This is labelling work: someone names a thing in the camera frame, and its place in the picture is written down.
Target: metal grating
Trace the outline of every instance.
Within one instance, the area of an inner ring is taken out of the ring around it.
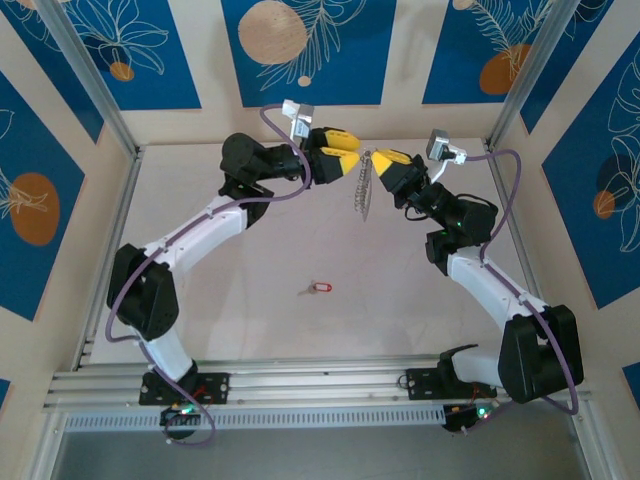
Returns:
[[[274,428],[380,427],[395,425],[443,425],[441,405],[361,408],[255,409],[211,412],[218,430]],[[159,413],[94,413],[71,415],[66,432],[119,432],[159,430]],[[207,429],[193,417],[178,429]]]

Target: purple cable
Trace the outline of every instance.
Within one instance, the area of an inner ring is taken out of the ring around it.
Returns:
[[[477,157],[468,157],[467,158],[467,161],[469,161],[469,162],[477,162],[477,161],[480,161],[480,160],[488,160],[489,158],[496,159],[500,155],[505,155],[505,154],[512,155],[513,158],[516,161],[516,177],[515,177],[514,182],[513,182],[513,189],[511,190],[511,195],[509,195],[509,199],[507,201],[507,206],[504,209],[504,214],[502,215],[502,218],[500,219],[500,222],[498,223],[498,226],[495,228],[495,230],[491,234],[491,238],[489,238],[489,241],[486,242],[484,245],[482,245],[482,248],[480,249],[480,260],[481,261],[484,261],[484,259],[486,257],[487,247],[496,238],[498,233],[500,233],[500,230],[502,229],[502,227],[504,227],[505,223],[507,222],[507,220],[509,218],[509,215],[511,215],[511,211],[513,210],[513,203],[514,203],[514,200],[515,200],[515,197],[516,197],[516,193],[517,193],[518,188],[520,186],[520,178],[522,177],[522,159],[520,158],[520,155],[518,154],[518,152],[516,152],[515,150],[511,150],[511,149],[500,150],[498,152],[488,153],[486,155],[481,155],[481,156],[477,156]],[[504,278],[504,276],[501,275],[490,264],[486,264],[485,267],[516,298],[520,297],[522,292],[519,292],[518,289],[515,288],[511,284],[511,282],[509,280]],[[553,335],[553,332],[551,331],[551,328],[549,327],[547,322],[545,322],[545,320],[542,318],[542,315],[540,315],[540,313],[533,307],[533,305],[531,305],[531,303],[528,300],[525,300],[524,302],[522,302],[522,304],[533,314],[535,319],[538,321],[538,323],[542,327],[542,330],[544,331],[544,333],[547,335],[547,338],[549,339],[549,343],[551,344],[551,348],[553,348],[553,351],[556,354],[556,357],[558,358],[558,362],[560,363],[560,367],[562,368],[562,373],[564,374],[565,381],[567,382],[567,387],[569,389],[569,395],[571,396],[571,408],[567,408],[564,405],[559,404],[558,402],[556,402],[555,400],[553,400],[553,399],[551,399],[549,397],[543,397],[543,398],[548,403],[550,403],[551,405],[559,408],[563,412],[565,412],[565,413],[567,413],[569,415],[575,415],[575,414],[578,413],[578,409],[579,409],[579,406],[578,406],[578,392],[576,391],[576,385],[575,385],[575,383],[573,381],[573,377],[571,375],[571,369],[569,368],[569,365],[567,363],[567,359],[564,357],[564,355],[562,353],[562,349],[560,348],[560,345],[558,344],[558,341],[556,340],[555,335]]]
[[[266,105],[260,109],[260,118],[262,118],[262,121],[266,123],[267,126],[269,126],[275,133],[277,133],[278,136],[280,136],[291,147],[291,149],[298,156],[298,158],[300,158],[300,161],[302,162],[302,166],[304,168],[304,173],[305,173],[302,186],[298,188],[296,191],[289,193],[287,195],[282,195],[279,197],[272,197],[272,198],[263,198],[263,197],[243,198],[240,200],[234,200],[218,208],[214,208],[210,213],[206,213],[201,215],[200,217],[197,217],[191,223],[189,223],[184,228],[179,230],[175,235],[170,237],[165,243],[165,248],[170,247],[175,242],[177,242],[180,238],[182,238],[187,232],[191,231],[192,229],[200,225],[205,220],[213,217],[214,215],[219,214],[220,212],[224,212],[225,210],[228,210],[233,207],[237,207],[239,205],[244,205],[246,203],[283,202],[285,200],[290,200],[294,197],[297,197],[302,192],[304,192],[307,188],[309,188],[309,185],[311,185],[311,166],[309,165],[309,160],[307,160],[307,157],[302,152],[302,150],[298,147],[298,145],[296,145],[295,142],[291,140],[286,133],[284,133],[280,128],[278,128],[277,125],[275,125],[271,120],[269,120],[269,118],[266,115],[267,111],[280,109],[280,108],[282,108],[282,105],[278,105],[278,104]],[[177,382],[173,381],[171,377],[169,377],[169,375],[166,374],[166,372],[164,372],[157,365],[155,365],[153,358],[151,358],[151,355],[149,354],[148,350],[144,346],[144,343],[141,341],[141,339],[137,335],[125,335],[122,337],[114,337],[111,333],[113,329],[113,322],[116,318],[116,312],[120,309],[120,305],[122,305],[122,302],[124,300],[124,297],[127,295],[127,292],[129,291],[131,286],[135,283],[135,281],[138,279],[138,277],[140,277],[140,275],[142,275],[142,273],[147,269],[147,267],[151,265],[151,263],[156,258],[158,258],[158,256],[162,253],[162,251],[163,251],[162,248],[158,248],[155,252],[149,255],[149,257],[146,258],[145,261],[142,262],[138,268],[136,268],[136,270],[131,274],[131,276],[127,279],[127,281],[123,285],[122,290],[120,290],[120,293],[118,293],[115,301],[113,302],[113,306],[111,307],[111,312],[109,312],[109,317],[107,318],[107,323],[105,325],[105,337],[107,338],[107,341],[110,343],[120,343],[120,342],[125,342],[127,340],[135,340],[140,342],[139,343],[140,349],[142,350],[143,355],[146,357],[149,363],[153,365],[154,371],[160,377],[162,377],[162,379],[165,382],[167,382],[180,395],[182,395],[184,398],[189,400],[191,404],[196,406],[198,410],[200,410],[204,414],[209,424],[211,425],[211,431],[209,433],[209,436],[205,440],[202,440],[200,442],[185,443],[185,442],[176,442],[175,440],[170,439],[168,436],[168,427],[169,427],[168,424],[166,425],[164,430],[165,436],[167,436],[167,439],[171,440],[172,443],[175,445],[180,445],[185,447],[204,447],[209,445],[213,441],[213,437],[215,434],[215,423],[214,423],[213,417],[211,416],[211,414],[209,414],[208,410],[200,402],[198,402],[192,395],[190,395],[186,390],[184,390],[180,385],[178,385]]]

